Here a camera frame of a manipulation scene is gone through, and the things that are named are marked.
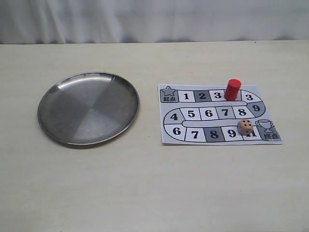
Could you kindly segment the red cylinder game piece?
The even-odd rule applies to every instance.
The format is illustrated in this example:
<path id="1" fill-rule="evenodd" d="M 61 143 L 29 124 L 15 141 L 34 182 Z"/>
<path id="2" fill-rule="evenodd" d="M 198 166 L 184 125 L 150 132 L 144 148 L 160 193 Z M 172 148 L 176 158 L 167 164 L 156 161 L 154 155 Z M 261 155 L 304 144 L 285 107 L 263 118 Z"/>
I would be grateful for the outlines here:
<path id="1" fill-rule="evenodd" d="M 230 79 L 227 83 L 224 98 L 227 101 L 235 101 L 237 96 L 238 96 L 240 87 L 241 87 L 241 81 L 240 80 Z"/>

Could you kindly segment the wooden die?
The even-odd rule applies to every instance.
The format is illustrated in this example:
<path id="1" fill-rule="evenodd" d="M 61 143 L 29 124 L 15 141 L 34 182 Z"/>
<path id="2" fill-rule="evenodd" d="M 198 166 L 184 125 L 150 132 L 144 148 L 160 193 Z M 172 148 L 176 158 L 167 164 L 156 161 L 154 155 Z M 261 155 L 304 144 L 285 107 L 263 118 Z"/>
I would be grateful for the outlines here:
<path id="1" fill-rule="evenodd" d="M 249 135 L 253 131 L 253 123 L 248 119 L 242 119 L 238 122 L 237 129 L 241 135 Z"/>

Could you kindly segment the paper game board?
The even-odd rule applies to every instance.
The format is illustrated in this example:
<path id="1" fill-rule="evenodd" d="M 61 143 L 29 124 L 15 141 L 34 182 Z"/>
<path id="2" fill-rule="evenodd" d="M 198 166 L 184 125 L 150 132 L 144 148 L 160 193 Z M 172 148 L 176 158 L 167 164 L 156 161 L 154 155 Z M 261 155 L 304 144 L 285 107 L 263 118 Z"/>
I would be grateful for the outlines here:
<path id="1" fill-rule="evenodd" d="M 257 86 L 244 85 L 235 101 L 224 98 L 225 86 L 159 84 L 161 135 L 164 144 L 259 145 L 282 144 Z M 253 123 L 241 135 L 242 119 Z"/>

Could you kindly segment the round stainless steel plate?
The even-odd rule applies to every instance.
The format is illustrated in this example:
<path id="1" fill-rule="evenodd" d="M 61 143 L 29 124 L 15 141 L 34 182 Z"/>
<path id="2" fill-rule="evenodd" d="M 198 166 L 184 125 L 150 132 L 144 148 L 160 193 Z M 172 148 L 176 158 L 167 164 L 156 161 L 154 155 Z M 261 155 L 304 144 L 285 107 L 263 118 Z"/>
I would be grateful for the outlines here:
<path id="1" fill-rule="evenodd" d="M 65 146 L 95 146 L 125 132 L 138 115 L 140 98 L 125 78 L 84 72 L 48 89 L 37 110 L 42 131 Z"/>

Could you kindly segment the white curtain backdrop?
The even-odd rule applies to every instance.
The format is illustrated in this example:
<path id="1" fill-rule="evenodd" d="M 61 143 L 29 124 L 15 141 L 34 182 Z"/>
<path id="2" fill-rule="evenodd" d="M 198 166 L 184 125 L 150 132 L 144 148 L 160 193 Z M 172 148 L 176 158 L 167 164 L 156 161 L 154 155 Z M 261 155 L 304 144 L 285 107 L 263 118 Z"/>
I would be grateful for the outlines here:
<path id="1" fill-rule="evenodd" d="M 3 0 L 2 44 L 306 40 L 306 0 Z"/>

